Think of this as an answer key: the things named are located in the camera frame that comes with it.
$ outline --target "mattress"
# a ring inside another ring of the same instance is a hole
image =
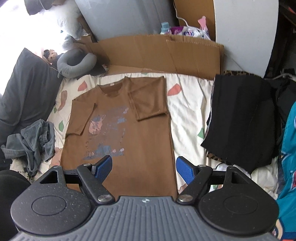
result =
[[[51,166],[58,165],[62,148],[65,142],[65,134],[68,128],[72,100],[79,95],[91,90],[96,85],[105,85],[117,82],[127,77],[160,77],[167,80],[167,101],[171,115],[171,134],[175,159],[183,156],[194,165],[208,165],[216,168],[219,161],[207,157],[206,150],[200,146],[203,142],[210,109],[211,90],[213,81],[200,79],[194,76],[182,74],[163,73],[130,73],[117,74],[104,77],[85,75],[79,80],[66,79],[62,81],[55,106],[48,117],[48,121],[55,128],[55,156],[48,162],[42,162],[38,174],[31,181],[39,178]],[[13,160],[11,169],[23,172],[21,160]],[[251,179],[268,192],[273,198],[277,198],[278,173],[277,158],[271,165],[261,167],[253,171]],[[179,193],[186,187],[185,181],[176,172]]]

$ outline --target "cardboard box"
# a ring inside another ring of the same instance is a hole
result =
[[[166,72],[213,80],[223,72],[224,46],[210,40],[176,35],[136,35],[76,43],[107,64],[109,74]]]
[[[213,0],[174,0],[178,17],[184,18],[190,26],[200,27],[198,20],[202,16],[207,18],[207,28],[212,40],[216,39],[215,11]],[[179,20],[180,26],[185,22]]]

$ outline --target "travel pillow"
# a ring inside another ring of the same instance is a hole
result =
[[[69,65],[69,61],[79,58],[83,54],[81,49],[71,49],[57,61],[58,78],[62,75],[66,78],[76,78],[82,76],[87,72],[91,71],[96,65],[96,56],[92,53],[88,53],[80,63],[77,65]]]

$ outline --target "folded sleeve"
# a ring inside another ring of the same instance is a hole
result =
[[[163,76],[128,92],[128,98],[137,121],[168,112],[166,81]]]
[[[81,135],[94,109],[94,103],[90,104],[73,100],[66,136],[70,134]]]

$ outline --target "white patterned sheet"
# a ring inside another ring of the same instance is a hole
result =
[[[86,75],[79,80],[64,78],[56,98],[56,104],[48,117],[48,121],[52,122],[55,128],[55,150],[59,152],[64,146],[72,100],[96,85],[117,82],[125,76],[164,76],[166,78],[175,158],[184,156],[194,165],[205,164],[216,168],[220,162],[207,158],[206,150],[200,146],[207,128],[206,121],[210,113],[213,81],[182,74],[130,73],[104,77]],[[57,164],[59,164],[59,157],[53,157],[53,161],[41,163],[39,172],[33,180],[39,178],[50,166]],[[186,186],[185,182],[177,172],[176,175],[178,190],[182,191]],[[274,196],[278,187],[276,161],[273,161],[271,165],[256,169],[251,177],[265,191]]]

